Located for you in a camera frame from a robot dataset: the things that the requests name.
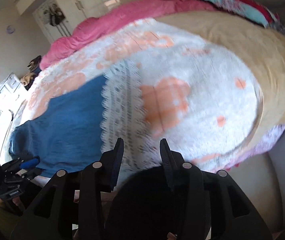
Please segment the green sleeve forearm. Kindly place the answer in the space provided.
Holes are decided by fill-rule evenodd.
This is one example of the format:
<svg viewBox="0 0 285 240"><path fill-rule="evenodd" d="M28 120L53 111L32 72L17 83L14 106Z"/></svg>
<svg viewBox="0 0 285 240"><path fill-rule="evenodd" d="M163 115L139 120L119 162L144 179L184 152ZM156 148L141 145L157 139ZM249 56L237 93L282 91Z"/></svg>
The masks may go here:
<svg viewBox="0 0 285 240"><path fill-rule="evenodd" d="M17 224L21 221L24 209L20 209L14 204L2 208L0 207L0 232L10 239L11 233Z"/></svg>

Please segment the left hand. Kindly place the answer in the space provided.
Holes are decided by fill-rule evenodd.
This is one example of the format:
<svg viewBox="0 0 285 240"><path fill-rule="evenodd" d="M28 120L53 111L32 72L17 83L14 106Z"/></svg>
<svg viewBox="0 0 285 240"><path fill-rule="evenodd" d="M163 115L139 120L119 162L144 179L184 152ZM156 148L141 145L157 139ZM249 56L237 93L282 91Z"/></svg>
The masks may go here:
<svg viewBox="0 0 285 240"><path fill-rule="evenodd" d="M9 204L14 204L15 206L19 207L22 210L25 209L23 203L20 200L20 197L15 197L15 198L10 199L8 201L3 201L0 198L0 207L4 208L4 207L8 206Z"/></svg>

